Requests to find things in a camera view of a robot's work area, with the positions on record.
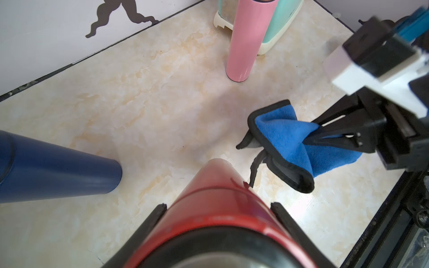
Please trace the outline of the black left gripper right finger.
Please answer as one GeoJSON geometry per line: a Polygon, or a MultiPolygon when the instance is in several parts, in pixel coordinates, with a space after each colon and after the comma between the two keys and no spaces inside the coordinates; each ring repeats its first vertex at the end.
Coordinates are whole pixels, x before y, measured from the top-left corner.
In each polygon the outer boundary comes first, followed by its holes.
{"type": "Polygon", "coordinates": [[[318,268],[335,268],[335,265],[316,247],[280,203],[271,203],[270,210],[318,268]]]}

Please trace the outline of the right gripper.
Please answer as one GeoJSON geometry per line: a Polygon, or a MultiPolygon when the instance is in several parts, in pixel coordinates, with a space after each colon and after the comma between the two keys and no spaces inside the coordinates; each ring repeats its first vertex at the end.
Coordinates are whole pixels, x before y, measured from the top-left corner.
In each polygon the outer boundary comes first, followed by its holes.
{"type": "Polygon", "coordinates": [[[305,145],[377,152],[387,170],[423,171],[429,166],[429,115],[422,118],[364,87],[343,96],[312,122],[320,126],[305,145]],[[359,103],[365,110],[357,110],[359,103]]]}

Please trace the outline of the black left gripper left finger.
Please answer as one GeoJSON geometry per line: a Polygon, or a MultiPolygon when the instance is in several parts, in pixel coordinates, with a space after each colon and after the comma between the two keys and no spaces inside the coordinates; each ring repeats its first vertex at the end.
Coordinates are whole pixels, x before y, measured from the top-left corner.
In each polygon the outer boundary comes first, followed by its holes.
{"type": "Polygon", "coordinates": [[[119,251],[102,266],[102,268],[123,268],[129,258],[155,228],[166,211],[166,204],[158,204],[135,233],[126,241],[119,251]]]}

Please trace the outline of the blue microfiber cloth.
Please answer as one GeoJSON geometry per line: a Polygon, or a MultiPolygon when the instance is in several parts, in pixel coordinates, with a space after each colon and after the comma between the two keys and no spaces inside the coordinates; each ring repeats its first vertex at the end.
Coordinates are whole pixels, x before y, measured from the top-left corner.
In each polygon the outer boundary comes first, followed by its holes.
{"type": "Polygon", "coordinates": [[[291,188],[308,194],[315,188],[315,177],[352,164],[362,155],[337,147],[305,145],[304,139],[320,126],[299,121],[289,100],[253,111],[247,122],[249,129],[236,148],[262,149],[250,167],[250,186],[254,186],[259,166],[266,164],[291,188]]]}

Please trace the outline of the red thermos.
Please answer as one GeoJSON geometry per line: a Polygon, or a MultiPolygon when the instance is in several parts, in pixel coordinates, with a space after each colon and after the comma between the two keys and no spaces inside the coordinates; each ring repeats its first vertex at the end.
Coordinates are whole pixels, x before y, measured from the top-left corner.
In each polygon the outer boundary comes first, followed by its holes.
{"type": "Polygon", "coordinates": [[[268,268],[314,268],[279,203],[266,205],[223,159],[206,163],[162,214],[127,268],[172,268],[219,254],[268,268]]]}

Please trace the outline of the blue thermos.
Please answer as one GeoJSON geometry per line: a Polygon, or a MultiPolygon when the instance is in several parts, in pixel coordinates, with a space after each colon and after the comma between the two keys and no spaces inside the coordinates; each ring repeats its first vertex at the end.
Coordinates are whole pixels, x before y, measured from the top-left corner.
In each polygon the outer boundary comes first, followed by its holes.
{"type": "Polygon", "coordinates": [[[121,178],[116,160],[1,131],[1,203],[106,194],[121,178]]]}

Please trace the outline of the pink thermos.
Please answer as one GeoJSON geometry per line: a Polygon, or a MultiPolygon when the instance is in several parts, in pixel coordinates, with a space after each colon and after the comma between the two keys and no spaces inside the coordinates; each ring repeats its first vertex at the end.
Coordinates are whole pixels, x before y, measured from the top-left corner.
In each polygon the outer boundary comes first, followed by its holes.
{"type": "Polygon", "coordinates": [[[238,2],[226,74],[234,82],[248,79],[264,40],[277,1],[238,2]]]}

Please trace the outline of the mint green toaster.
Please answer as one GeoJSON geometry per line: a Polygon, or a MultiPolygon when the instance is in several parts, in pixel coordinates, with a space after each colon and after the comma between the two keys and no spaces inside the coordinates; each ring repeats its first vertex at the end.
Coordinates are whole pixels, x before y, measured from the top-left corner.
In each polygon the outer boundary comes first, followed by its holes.
{"type": "MultiPolygon", "coordinates": [[[[266,54],[288,30],[303,6],[303,0],[280,0],[271,18],[258,55],[266,54]]],[[[219,9],[214,16],[215,27],[233,29],[238,1],[219,1],[219,9]]]]}

